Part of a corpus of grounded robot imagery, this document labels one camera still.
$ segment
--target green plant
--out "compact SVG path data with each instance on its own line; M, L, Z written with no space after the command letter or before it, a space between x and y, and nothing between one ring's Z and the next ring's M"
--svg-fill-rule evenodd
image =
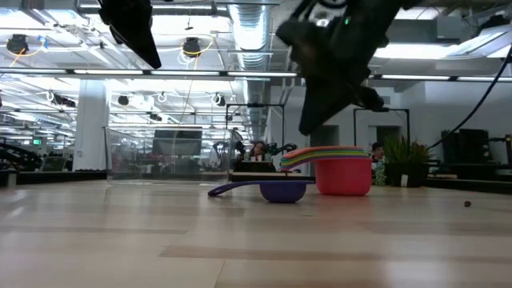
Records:
M387 138L384 143L386 163L420 164L430 160L431 148L416 141L409 143L405 137Z

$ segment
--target ceiling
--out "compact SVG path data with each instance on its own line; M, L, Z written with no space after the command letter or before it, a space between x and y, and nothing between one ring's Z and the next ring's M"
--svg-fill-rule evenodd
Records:
M102 23L97 13L94 13L97 9L95 0L78 1L78 8L74 0L34 2L40 6L19 7L16 1L10 0L0 4L1 67L150 69L130 49L115 42L109 27ZM151 30L162 60L162 69L241 70L241 56L252 54L268 57L265 70L294 69L288 60L287 47L274 36L274 32L278 25L287 19L298 1L215 2L222 12L217 17L208 15L209 1L192 1L190 4L191 1L176 0L172 5L163 1L152 1L155 7L160 7L154 9ZM260 18L260 22L265 22L269 26L269 43L264 50L248 53L241 50L242 43L235 41L234 24L223 15L229 10L226 4L238 3L266 4L269 17ZM428 0L419 7L401 11L388 33L391 45L376 54L370 68L378 74L493 74L500 65L500 53L505 53L506 43L501 43L499 49L493 47L492 53L486 50L465 57L447 58L446 55L461 42L471 39L476 31L474 27L494 14L486 14L486 11L498 9L498 12L506 14L509 13L506 6L508 4L510 1ZM313 12L313 16L332 18L336 13L320 8ZM32 54L31 56L17 58L17 55L6 49L6 43L13 34L27 35L30 49L28 55ZM205 50L198 60L190 59L182 52L182 44L189 37L197 37L201 48ZM267 88L275 85L274 82L265 79L258 81ZM46 128L59 126L60 131L73 133L76 109L56 106L51 104L49 99L57 94L78 104L79 83L80 79L77 78L32 78L14 74L0 76L4 107L40 110L29 113L4 113L4 125L38 123L35 125ZM107 79L107 85L111 91L110 122L117 124L152 123L154 121L145 113L151 110L162 116L163 122L171 124L222 127L225 121L222 114L226 112L226 108L214 104L216 98L212 98L213 96L219 94L224 97L226 103L231 104L244 104L251 102L252 99L250 91L248 97L247 81L243 78L218 81ZM387 81L382 85L395 86L396 82ZM260 101L278 103L280 100L280 97L266 97L265 93L258 96ZM122 95L130 98L128 106L118 103L118 98ZM190 112L195 112L197 116L190 116ZM230 127L244 130L246 138L261 137L266 122L266 111L241 109L238 112L240 115L234 116Z

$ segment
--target ceiling duct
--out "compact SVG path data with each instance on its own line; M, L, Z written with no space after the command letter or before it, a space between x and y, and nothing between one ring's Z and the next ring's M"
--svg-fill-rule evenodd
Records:
M240 50L267 50L270 46L270 8L266 5L229 5L233 19L233 36ZM267 54L240 53L238 63L242 70L268 70ZM268 82L244 81L244 98L247 103L266 103L270 89ZM261 108L248 109L253 138L259 140L265 131L265 119Z

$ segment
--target light wood surface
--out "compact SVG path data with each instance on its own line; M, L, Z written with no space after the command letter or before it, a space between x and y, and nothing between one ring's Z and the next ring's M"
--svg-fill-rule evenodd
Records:
M512 287L512 198L374 187L266 203L256 186L0 190L0 287ZM464 207L464 201L472 206Z

